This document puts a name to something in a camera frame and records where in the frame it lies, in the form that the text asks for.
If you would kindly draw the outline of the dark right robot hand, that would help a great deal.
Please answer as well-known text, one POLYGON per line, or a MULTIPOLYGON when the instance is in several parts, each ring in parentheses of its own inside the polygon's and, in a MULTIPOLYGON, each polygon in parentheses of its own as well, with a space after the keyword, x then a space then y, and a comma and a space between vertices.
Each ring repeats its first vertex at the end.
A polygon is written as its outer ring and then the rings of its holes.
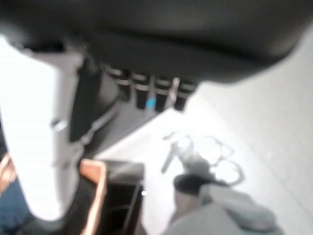
POLYGON ((192 82, 233 83, 284 59, 313 22, 310 0, 3 0, 14 42, 83 40, 104 61, 192 82))

